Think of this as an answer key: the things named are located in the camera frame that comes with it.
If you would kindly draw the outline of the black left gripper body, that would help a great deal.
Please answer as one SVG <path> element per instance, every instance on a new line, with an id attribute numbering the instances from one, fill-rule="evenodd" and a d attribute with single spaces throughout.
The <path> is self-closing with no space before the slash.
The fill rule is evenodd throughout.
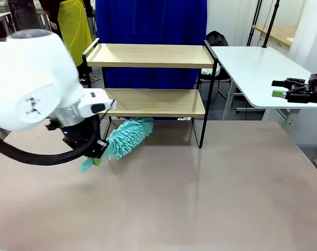
<path id="1" fill-rule="evenodd" d="M 53 158 L 78 158 L 81 156 L 91 157 L 94 155 L 94 148 L 100 137 L 100 117 L 85 118 L 82 122 L 62 127 L 57 119 L 51 119 L 46 125 L 49 131 L 60 129 L 63 133 L 62 141 L 72 150 L 52 155 Z"/>

